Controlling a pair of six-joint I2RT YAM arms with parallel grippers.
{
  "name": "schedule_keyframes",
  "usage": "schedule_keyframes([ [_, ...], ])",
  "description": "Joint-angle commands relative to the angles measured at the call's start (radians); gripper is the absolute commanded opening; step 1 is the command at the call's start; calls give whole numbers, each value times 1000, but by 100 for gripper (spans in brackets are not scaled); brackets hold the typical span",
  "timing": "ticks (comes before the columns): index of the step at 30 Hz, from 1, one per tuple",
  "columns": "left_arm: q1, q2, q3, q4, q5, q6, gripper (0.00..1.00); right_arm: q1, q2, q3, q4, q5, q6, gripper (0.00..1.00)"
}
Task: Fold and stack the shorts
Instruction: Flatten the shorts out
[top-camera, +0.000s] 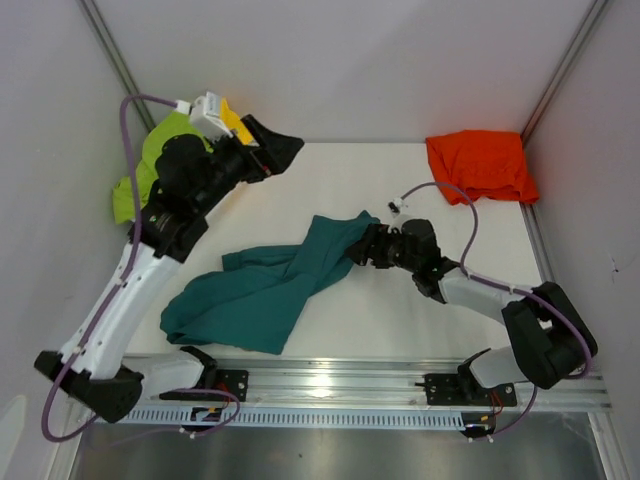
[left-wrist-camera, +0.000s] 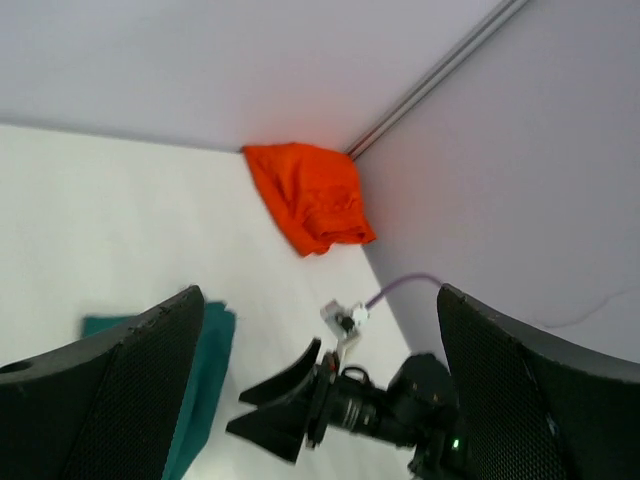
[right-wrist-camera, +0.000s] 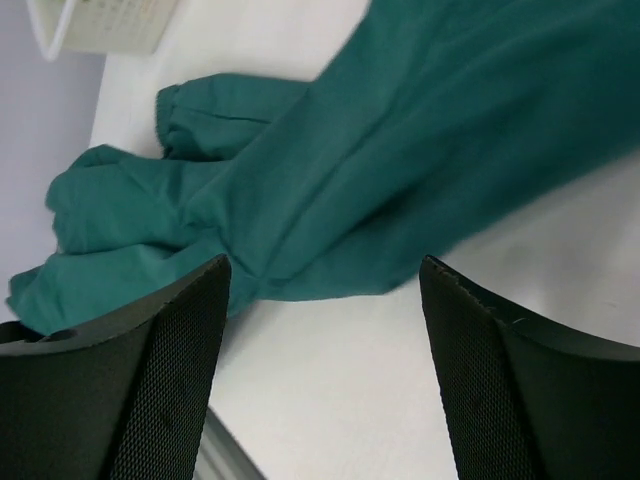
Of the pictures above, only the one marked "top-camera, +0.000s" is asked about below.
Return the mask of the orange shorts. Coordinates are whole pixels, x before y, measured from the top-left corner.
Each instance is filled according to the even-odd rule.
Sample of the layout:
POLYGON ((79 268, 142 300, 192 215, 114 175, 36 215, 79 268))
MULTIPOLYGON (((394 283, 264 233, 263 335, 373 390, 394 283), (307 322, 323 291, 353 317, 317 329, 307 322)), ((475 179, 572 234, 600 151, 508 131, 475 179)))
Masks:
POLYGON ((516 132, 463 130, 425 143, 434 180, 451 205, 483 197, 534 204, 540 198, 516 132))

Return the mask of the teal shorts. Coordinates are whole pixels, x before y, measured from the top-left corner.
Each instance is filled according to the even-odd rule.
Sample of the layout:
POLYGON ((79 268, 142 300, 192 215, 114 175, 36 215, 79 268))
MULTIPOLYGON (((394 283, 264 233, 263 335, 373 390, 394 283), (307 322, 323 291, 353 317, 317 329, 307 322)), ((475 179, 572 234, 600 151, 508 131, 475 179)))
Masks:
POLYGON ((160 315, 173 345, 221 344, 280 354, 309 298, 345 278, 345 250, 379 219, 313 217, 300 244, 258 246, 222 257, 222 269, 192 279, 160 315))

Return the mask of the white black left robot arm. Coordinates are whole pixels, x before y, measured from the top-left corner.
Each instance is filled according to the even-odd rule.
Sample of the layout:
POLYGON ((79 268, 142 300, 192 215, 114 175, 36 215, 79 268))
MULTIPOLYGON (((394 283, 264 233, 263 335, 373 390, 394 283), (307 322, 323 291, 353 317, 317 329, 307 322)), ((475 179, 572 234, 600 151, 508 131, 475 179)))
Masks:
POLYGON ((206 217, 240 183, 282 174, 303 139, 276 133, 251 115, 241 119, 252 140, 234 133, 194 134, 167 140, 155 162, 157 179, 129 232, 111 282, 92 313, 57 351, 41 352, 34 367, 99 419, 116 423, 143 398, 204 400, 217 387, 217 363, 196 347, 123 362, 131 337, 164 284, 206 233, 206 217))

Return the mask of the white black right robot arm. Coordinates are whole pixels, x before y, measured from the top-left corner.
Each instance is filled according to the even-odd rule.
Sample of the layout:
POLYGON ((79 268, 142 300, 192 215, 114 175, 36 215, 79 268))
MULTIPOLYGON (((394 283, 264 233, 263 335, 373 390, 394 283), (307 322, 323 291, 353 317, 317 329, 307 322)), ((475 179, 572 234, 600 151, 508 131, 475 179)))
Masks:
POLYGON ((554 282, 527 289, 466 270, 441 253, 432 224, 410 219, 400 227, 372 224, 348 247, 354 263, 411 273, 418 291, 444 305, 464 307, 503 325, 509 344, 487 349, 458 368, 458 395, 479 403, 493 387, 528 381, 548 390, 579 377, 598 345, 565 291, 554 282))

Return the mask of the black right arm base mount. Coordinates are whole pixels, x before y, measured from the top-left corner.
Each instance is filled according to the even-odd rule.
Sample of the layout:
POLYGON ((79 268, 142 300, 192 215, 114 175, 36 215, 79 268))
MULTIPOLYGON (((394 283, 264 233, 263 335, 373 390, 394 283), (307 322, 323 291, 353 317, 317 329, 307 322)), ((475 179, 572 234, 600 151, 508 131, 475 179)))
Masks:
POLYGON ((516 407, 517 396, 513 383, 502 383, 485 388, 471 373, 471 363, 489 352, 485 349, 466 359, 455 373, 427 373, 415 382, 431 406, 455 407, 516 407))

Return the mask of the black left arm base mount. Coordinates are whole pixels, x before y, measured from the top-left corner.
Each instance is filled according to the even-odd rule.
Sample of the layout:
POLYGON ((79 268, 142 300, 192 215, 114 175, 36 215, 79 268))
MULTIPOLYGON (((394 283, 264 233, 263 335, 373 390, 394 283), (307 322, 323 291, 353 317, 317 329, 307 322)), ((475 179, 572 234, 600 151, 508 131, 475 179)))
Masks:
POLYGON ((249 372, 246 370, 221 369, 218 361, 194 346, 183 346, 180 352, 189 355, 203 366, 196 384, 190 389, 178 389, 167 391, 159 395, 165 401, 211 401, 226 402, 228 398, 212 393, 212 390, 226 391, 238 398, 240 402, 246 401, 248 390, 249 372))

